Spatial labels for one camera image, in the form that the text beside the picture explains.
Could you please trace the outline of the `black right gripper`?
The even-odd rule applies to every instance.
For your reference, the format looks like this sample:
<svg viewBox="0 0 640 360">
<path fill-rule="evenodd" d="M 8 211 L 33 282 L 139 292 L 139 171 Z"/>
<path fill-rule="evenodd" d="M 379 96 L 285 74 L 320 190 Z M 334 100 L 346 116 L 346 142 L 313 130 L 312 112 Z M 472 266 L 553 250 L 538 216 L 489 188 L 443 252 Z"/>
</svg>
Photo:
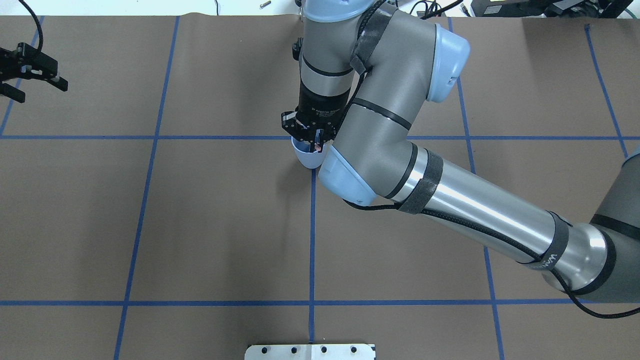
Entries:
<svg viewBox="0 0 640 360">
<path fill-rule="evenodd" d="M 281 127 L 295 141 L 306 144 L 307 151 L 316 150 L 316 142 L 325 144 L 334 141 L 339 132 L 338 120 L 342 117 L 349 99 L 354 76 L 320 76 L 329 80 L 331 95 L 325 95 L 325 90 L 316 87 L 320 85 L 317 79 L 301 77 L 298 105 L 294 111 L 281 113 Z"/>
</svg>

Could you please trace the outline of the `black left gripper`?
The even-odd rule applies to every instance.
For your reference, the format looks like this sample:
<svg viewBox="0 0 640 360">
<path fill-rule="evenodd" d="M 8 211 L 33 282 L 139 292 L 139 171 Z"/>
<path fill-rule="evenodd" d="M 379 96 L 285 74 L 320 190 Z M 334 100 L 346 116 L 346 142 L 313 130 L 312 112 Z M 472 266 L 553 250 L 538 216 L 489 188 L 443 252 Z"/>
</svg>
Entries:
<svg viewBox="0 0 640 360">
<path fill-rule="evenodd" d="M 18 43 L 12 51 L 1 49 L 0 72 L 0 95 L 20 104 L 26 101 L 25 92 L 7 84 L 7 81 L 39 80 L 63 92 L 69 88 L 68 80 L 58 74 L 57 60 L 25 42 Z"/>
</svg>

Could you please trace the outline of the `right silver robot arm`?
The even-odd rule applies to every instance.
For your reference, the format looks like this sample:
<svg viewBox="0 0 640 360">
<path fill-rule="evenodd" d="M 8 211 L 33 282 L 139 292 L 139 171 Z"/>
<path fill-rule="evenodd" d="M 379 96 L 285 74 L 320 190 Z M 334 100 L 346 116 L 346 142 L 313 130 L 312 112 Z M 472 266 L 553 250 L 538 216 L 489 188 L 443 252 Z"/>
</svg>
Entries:
<svg viewBox="0 0 640 360">
<path fill-rule="evenodd" d="M 470 55 L 461 36 L 386 0 L 297 0 L 300 91 L 281 114 L 321 184 L 359 210 L 427 215 L 494 249 L 578 304 L 639 301 L 639 152 L 588 223 L 572 224 L 409 141 Z"/>
</svg>

